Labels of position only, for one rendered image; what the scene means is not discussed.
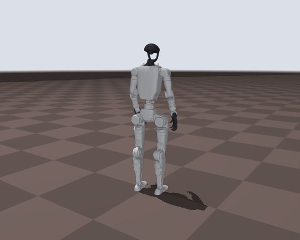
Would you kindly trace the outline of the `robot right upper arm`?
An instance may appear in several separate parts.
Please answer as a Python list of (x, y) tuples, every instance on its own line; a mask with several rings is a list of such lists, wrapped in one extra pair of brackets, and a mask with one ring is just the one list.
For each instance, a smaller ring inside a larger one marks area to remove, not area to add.
[(159, 67), (159, 74), (163, 77), (163, 83), (166, 90), (164, 91), (165, 97), (173, 98), (171, 71), (168, 68)]

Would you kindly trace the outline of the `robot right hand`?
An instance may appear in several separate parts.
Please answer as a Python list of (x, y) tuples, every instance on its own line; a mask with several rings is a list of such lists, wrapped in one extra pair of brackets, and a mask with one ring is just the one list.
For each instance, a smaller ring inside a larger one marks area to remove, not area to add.
[[(170, 115), (171, 116), (171, 115)], [(171, 118), (172, 118), (172, 120), (170, 121), (170, 123), (172, 123), (173, 122), (173, 125), (170, 127), (170, 128), (172, 128), (171, 130), (172, 131), (175, 131), (177, 128), (178, 128), (178, 125), (177, 125), (177, 114), (174, 112), (173, 114), (172, 114), (172, 116), (171, 116)]]

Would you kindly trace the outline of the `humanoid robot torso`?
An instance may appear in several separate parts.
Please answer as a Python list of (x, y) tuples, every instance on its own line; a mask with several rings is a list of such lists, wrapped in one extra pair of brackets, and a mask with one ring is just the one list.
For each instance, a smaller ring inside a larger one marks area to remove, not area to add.
[[(155, 63), (154, 63), (155, 64)], [(155, 123), (154, 115), (158, 112), (154, 108), (154, 101), (157, 100), (161, 88), (163, 77), (160, 75), (159, 63), (152, 66), (140, 65), (137, 70), (137, 91), (140, 99), (145, 99), (146, 102), (143, 108), (140, 109), (140, 120), (147, 123)]]

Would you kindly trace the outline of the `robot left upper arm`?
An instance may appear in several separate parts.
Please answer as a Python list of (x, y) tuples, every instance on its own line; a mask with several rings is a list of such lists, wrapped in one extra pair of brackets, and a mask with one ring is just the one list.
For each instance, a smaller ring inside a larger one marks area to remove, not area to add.
[(137, 84), (138, 84), (138, 68), (139, 67), (134, 67), (131, 70), (131, 81), (130, 81), (130, 94), (137, 96), (138, 93), (138, 89), (136, 88)]

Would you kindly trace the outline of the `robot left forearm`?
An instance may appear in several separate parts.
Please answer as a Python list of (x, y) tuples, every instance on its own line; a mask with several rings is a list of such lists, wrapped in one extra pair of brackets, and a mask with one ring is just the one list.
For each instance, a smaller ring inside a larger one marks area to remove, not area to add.
[(131, 99), (131, 101), (132, 101), (132, 106), (134, 107), (134, 109), (135, 109), (135, 112), (136, 113), (138, 113), (138, 112), (140, 112), (140, 108), (139, 108), (139, 104), (138, 104), (138, 96), (136, 95), (136, 96), (134, 96), (134, 95), (132, 95), (131, 93), (130, 93), (130, 99)]

